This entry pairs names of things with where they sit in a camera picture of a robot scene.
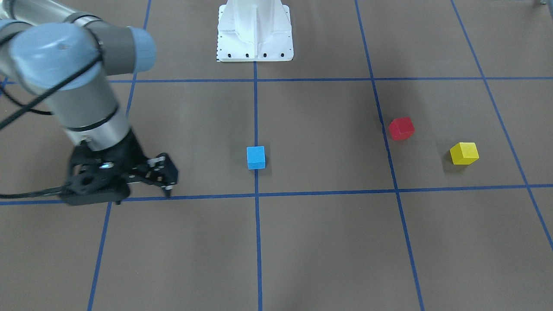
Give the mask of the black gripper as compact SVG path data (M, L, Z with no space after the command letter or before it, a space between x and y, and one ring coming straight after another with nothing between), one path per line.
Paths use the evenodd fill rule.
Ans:
M143 183L162 189L164 197L171 199L172 189L178 183L178 168L167 153L147 159L133 130L104 150L91 150L85 140L74 147L59 197L70 206L120 203L131 193L128 175L145 163Z

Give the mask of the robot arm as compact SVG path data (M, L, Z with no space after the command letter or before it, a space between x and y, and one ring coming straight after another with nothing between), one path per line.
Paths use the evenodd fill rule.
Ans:
M52 115L74 149L62 186L1 198L119 204L130 196L132 183L156 186L171 198L177 167L166 153L145 156L108 80L148 71L156 57L155 41L142 28L115 26L55 0L3 0L1 74L34 98L22 104L2 87L18 110L1 128L24 114Z

